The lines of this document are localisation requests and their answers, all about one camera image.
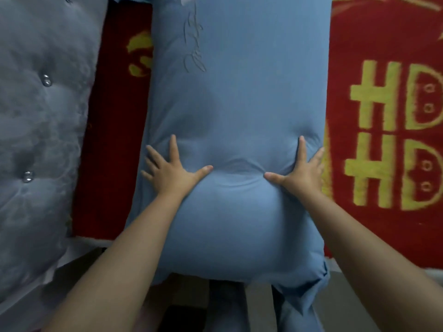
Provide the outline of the grey tufted headboard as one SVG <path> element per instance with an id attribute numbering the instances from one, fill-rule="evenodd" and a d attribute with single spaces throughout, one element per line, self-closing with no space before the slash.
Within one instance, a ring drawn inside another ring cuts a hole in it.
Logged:
<path id="1" fill-rule="evenodd" d="M 66 251 L 107 8 L 0 0 L 0 302 Z M 28 184 L 26 171 L 35 174 Z"/>

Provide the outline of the person's right hand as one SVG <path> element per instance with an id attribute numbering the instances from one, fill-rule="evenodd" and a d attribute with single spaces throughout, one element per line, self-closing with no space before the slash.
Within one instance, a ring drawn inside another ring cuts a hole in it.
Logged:
<path id="1" fill-rule="evenodd" d="M 320 148 L 308 160 L 306 140 L 300 136 L 294 169 L 286 175 L 286 184 L 281 187 L 297 197 L 303 204 L 326 199 L 322 192 L 323 154 L 324 148 Z"/>

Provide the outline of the person's left hand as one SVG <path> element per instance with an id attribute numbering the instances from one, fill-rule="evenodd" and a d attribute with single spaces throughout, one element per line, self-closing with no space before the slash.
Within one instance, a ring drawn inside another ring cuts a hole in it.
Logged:
<path id="1" fill-rule="evenodd" d="M 171 135 L 169 141 L 169 161 L 162 167 L 149 166 L 147 161 L 146 164 L 147 172 L 155 175 L 154 181 L 149 182 L 159 196 L 175 196 L 183 200 L 198 184 L 191 180 L 190 173 L 192 172 L 186 171 L 181 164 L 178 144 L 174 134 Z"/>

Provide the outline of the person's left forearm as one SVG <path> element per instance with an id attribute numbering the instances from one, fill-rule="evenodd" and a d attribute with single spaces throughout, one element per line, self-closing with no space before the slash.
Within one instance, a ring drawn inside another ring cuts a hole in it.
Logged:
<path id="1" fill-rule="evenodd" d="M 182 200 L 158 195 L 75 284 L 41 332 L 131 332 Z"/>

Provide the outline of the blue pillow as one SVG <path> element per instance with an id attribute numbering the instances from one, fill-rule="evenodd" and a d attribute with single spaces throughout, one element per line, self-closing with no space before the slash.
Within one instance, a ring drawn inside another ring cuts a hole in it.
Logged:
<path id="1" fill-rule="evenodd" d="M 142 145 L 213 171 L 185 198 L 153 284 L 171 273 L 264 282 L 279 332 L 323 332 L 313 302 L 329 280 L 302 204 L 264 179 L 289 174 L 299 137 L 323 145 L 332 0 L 145 0 L 153 62 Z"/>

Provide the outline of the person's right forearm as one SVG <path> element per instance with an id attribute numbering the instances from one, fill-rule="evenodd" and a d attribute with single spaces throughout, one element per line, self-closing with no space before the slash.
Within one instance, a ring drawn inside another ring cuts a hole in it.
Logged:
<path id="1" fill-rule="evenodd" d="M 443 332 L 443 287 L 321 192 L 297 197 L 382 332 Z"/>

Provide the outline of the red blanket with yellow print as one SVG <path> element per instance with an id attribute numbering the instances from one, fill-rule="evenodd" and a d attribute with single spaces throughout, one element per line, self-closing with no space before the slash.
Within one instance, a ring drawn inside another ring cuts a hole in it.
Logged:
<path id="1" fill-rule="evenodd" d="M 152 6 L 110 1 L 74 235 L 124 229 L 147 115 Z M 443 0 L 333 0 L 323 192 L 420 267 L 443 270 Z"/>

